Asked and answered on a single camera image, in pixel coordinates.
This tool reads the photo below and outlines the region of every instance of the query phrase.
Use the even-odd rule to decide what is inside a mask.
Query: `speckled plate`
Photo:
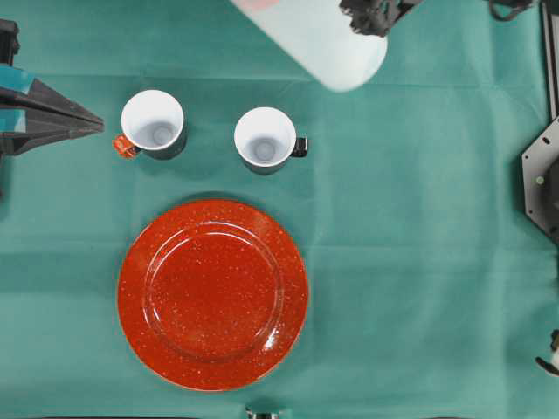
[[[121,325],[161,377],[203,391],[243,387],[280,363],[307,314],[292,238],[249,205],[185,203],[150,224],[122,265]]]

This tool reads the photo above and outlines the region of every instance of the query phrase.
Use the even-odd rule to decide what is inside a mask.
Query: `mug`
[[[184,114],[181,104],[161,90],[144,90],[122,109],[123,134],[113,141],[121,157],[132,159],[143,151],[157,160],[168,160],[184,149]]]
[[[260,175],[269,175],[282,168],[289,156],[305,157],[308,151],[308,139],[297,137],[289,117],[273,107],[245,113],[233,136],[245,165]]]

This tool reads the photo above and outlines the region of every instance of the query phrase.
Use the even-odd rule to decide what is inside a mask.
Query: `teal fabric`
[[[0,133],[24,133],[25,126],[23,109],[0,109]]]
[[[27,94],[34,79],[35,76],[28,72],[10,67],[6,64],[0,64],[1,87]]]
[[[556,417],[534,363],[558,326],[557,251],[523,215],[521,151],[547,126],[540,18],[428,0],[390,34],[365,86],[331,93],[223,0],[2,2],[18,66],[92,110],[104,134],[6,159],[0,204],[0,417]],[[176,96],[172,161],[123,161],[120,110]],[[232,132],[275,106],[307,159],[261,177]],[[307,325],[275,371],[202,394],[148,371],[115,307],[121,260],[166,209],[232,196],[293,235]]]

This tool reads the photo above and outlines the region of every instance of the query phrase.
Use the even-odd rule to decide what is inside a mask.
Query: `orange mug handle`
[[[124,134],[117,135],[114,138],[113,147],[122,158],[127,160],[134,159],[140,152],[140,149]]]

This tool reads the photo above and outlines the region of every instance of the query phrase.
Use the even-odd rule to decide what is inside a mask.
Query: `mug rim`
[[[239,146],[238,141],[237,141],[237,139],[238,139],[238,131],[237,131],[238,126],[241,122],[244,122],[243,119],[248,118],[250,113],[255,113],[257,111],[262,111],[262,110],[273,111],[274,113],[277,113],[279,116],[281,116],[284,119],[284,121],[287,123],[287,127],[289,128],[289,130],[291,131],[291,134],[292,134],[291,139],[289,141],[290,144],[289,144],[289,147],[287,149],[286,155],[284,157],[282,157],[280,160],[270,162],[270,163],[256,162],[256,161],[250,159],[240,149],[240,146]],[[291,121],[291,118],[289,118],[289,116],[287,116],[287,114],[285,112],[282,112],[275,107],[259,106],[259,107],[254,107],[253,109],[245,112],[245,114],[239,118],[239,120],[237,121],[237,125],[235,126],[235,131],[233,133],[233,140],[235,141],[235,148],[237,149],[237,153],[239,153],[239,155],[243,158],[243,160],[247,161],[251,165],[253,165],[255,167],[258,167],[258,168],[273,168],[275,166],[279,166],[280,164],[283,164],[283,162],[286,161],[289,158],[289,156],[291,155],[291,151],[289,151],[289,150],[293,150],[293,148],[295,147],[295,142],[297,141],[297,133],[295,132],[295,125]]]
[[[138,96],[142,96],[142,95],[145,95],[147,93],[157,93],[157,94],[161,94],[163,96],[167,96],[171,99],[171,101],[174,101],[175,104],[178,105],[179,109],[181,110],[181,124],[180,124],[179,129],[177,130],[176,134],[173,136],[173,139],[169,143],[164,144],[162,146],[146,147],[146,146],[140,145],[136,141],[134,141],[134,139],[132,138],[132,135],[130,135],[127,132],[127,129],[124,127],[124,113],[125,113],[126,108],[128,107],[128,105],[130,104],[130,102],[132,102],[132,100],[136,99]],[[121,112],[121,128],[122,128],[122,132],[124,133],[126,138],[128,138],[130,140],[130,142],[132,142],[132,144],[134,144],[138,148],[141,148],[142,150],[149,150],[149,151],[164,150],[165,148],[169,148],[170,146],[172,146],[175,143],[175,141],[178,139],[178,137],[181,135],[181,133],[183,132],[184,120],[185,120],[184,110],[183,110],[183,107],[181,106],[181,103],[172,94],[164,92],[163,90],[157,90],[157,89],[148,89],[148,90],[142,90],[141,92],[138,92],[137,94],[132,96],[130,99],[128,99],[128,101],[126,102],[126,105],[124,105],[124,107],[122,108],[122,112]]]

